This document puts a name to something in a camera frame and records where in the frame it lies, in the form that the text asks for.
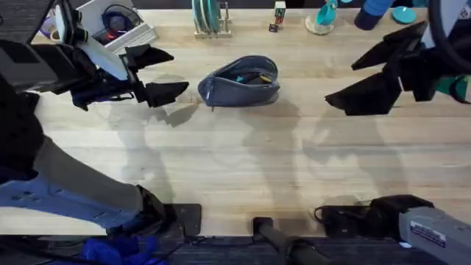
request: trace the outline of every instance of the wooden tabletop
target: wooden tabletop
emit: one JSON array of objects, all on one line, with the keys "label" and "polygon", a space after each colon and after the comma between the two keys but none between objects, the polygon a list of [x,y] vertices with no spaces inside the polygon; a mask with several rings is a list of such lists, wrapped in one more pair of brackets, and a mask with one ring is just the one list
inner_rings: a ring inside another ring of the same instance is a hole
[{"label": "wooden tabletop", "polygon": [[[416,103],[403,93],[388,116],[346,117],[324,96],[378,71],[350,64],[401,28],[386,15],[370,32],[358,10],[339,10],[330,35],[309,33],[315,10],[287,10],[268,31],[272,10],[231,10],[232,39],[197,40],[190,10],[146,10],[156,47],[175,61],[139,73],[145,82],[188,80],[177,104],[149,109],[132,101],[84,112],[68,94],[44,94],[37,109],[46,134],[75,158],[164,202],[200,203],[204,235],[247,235],[254,216],[287,233],[320,234],[315,207],[388,194],[415,194],[471,222],[471,108],[437,94]],[[419,10],[419,18],[425,13]],[[196,87],[211,71],[248,54],[280,69],[273,105],[217,107]],[[0,233],[103,234],[97,225],[24,209],[3,209]]]}]

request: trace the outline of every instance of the teal cup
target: teal cup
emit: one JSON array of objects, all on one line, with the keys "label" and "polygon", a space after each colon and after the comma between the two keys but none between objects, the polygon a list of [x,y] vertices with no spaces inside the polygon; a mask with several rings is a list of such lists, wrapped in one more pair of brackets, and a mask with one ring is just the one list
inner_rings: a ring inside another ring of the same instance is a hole
[{"label": "teal cup", "polygon": [[336,20],[336,7],[334,1],[325,4],[317,14],[316,23],[328,26]]}]

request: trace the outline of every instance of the teal plate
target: teal plate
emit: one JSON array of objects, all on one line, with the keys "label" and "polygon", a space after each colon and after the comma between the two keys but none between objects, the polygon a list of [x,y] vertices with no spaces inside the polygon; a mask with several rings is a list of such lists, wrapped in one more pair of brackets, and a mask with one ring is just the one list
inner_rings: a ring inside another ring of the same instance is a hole
[{"label": "teal plate", "polygon": [[200,30],[202,30],[203,32],[207,32],[208,28],[205,26],[205,24],[202,21],[201,4],[200,4],[201,1],[202,0],[191,0],[191,4],[193,7],[192,8],[193,19]]},{"label": "teal plate", "polygon": [[211,32],[211,27],[208,23],[208,7],[206,7],[205,0],[199,0],[199,6],[201,7],[201,22],[205,25],[206,32]]},{"label": "teal plate", "polygon": [[208,20],[211,25],[211,29],[214,32],[219,31],[219,19],[220,12],[219,12],[219,3],[217,0],[207,0],[208,1]]}]

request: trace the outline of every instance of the black cable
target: black cable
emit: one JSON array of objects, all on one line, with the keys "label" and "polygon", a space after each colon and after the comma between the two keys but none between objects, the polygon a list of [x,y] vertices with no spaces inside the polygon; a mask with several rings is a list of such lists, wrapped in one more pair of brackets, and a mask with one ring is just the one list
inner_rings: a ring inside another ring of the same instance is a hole
[{"label": "black cable", "polygon": [[76,264],[91,264],[91,265],[104,265],[96,261],[89,261],[82,258],[73,258],[70,256],[57,255],[43,250],[37,250],[28,245],[22,244],[17,241],[9,240],[6,238],[0,238],[0,246],[5,247],[9,250],[15,250],[27,255],[33,255],[39,258],[48,258],[56,261],[71,262]]},{"label": "black cable", "polygon": [[442,24],[442,1],[430,0],[428,4],[428,20],[431,27],[433,42],[440,57],[449,65],[462,74],[471,73],[471,63],[463,59],[447,40]]}]

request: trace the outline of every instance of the white label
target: white label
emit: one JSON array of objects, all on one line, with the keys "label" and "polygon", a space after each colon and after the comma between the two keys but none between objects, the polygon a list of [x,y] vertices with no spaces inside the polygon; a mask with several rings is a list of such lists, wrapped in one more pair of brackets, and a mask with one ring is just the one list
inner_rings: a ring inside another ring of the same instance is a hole
[{"label": "white label", "polygon": [[447,246],[447,237],[444,234],[417,222],[411,221],[411,232],[439,245],[440,247]]}]

